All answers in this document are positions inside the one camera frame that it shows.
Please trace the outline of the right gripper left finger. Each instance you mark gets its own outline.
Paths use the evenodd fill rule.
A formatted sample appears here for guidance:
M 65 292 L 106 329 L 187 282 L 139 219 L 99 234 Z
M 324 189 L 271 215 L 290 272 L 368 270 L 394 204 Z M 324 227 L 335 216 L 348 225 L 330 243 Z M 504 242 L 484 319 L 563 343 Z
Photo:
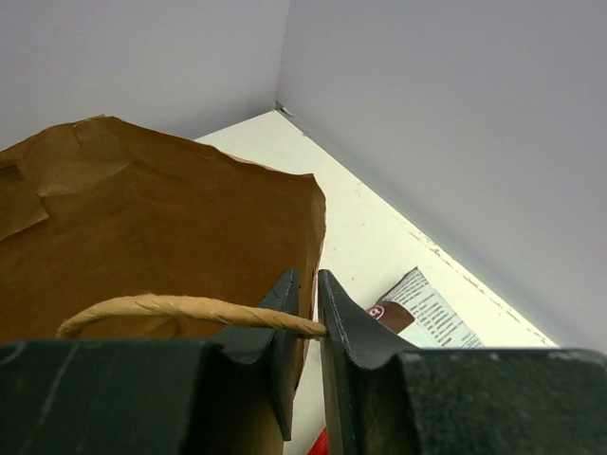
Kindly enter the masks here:
M 290 437 L 301 341 L 290 330 L 196 320 L 174 308 L 61 337 L 95 300 L 1 300 L 5 454 L 279 454 Z

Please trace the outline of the brown paper bag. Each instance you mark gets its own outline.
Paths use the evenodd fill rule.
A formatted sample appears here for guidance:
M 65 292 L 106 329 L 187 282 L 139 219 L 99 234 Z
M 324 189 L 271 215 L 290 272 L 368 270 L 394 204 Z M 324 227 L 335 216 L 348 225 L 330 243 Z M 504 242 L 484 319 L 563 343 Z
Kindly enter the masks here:
M 302 373 L 324 234 L 312 175 L 118 118 L 53 126 L 1 154 L 1 300 L 25 317 L 26 300 L 94 299 L 61 337 L 112 313 L 179 308 L 295 332 Z

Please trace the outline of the brown white chips bag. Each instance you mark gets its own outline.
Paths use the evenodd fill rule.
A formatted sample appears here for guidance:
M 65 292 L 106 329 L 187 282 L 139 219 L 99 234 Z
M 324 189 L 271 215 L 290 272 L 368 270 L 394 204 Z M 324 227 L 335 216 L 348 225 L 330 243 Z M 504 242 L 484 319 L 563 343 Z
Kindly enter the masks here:
M 407 272 L 367 313 L 418 348 L 484 347 L 418 268 Z

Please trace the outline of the red cassava chips bag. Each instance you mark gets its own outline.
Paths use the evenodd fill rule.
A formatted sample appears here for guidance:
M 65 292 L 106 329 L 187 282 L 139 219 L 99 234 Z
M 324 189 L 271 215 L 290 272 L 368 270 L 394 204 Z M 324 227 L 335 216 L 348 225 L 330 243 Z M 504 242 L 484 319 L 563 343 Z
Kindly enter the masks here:
M 307 452 L 307 455 L 328 455 L 328 438 L 326 428 L 324 428 L 319 434 L 314 445 Z

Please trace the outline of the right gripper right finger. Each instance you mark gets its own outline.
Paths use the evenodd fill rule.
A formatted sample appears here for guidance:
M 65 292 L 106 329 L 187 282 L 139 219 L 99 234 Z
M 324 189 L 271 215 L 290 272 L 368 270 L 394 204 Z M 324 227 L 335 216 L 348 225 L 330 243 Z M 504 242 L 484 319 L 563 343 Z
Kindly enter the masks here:
M 606 358 L 580 349 L 418 349 L 318 276 L 332 454 L 602 454 Z

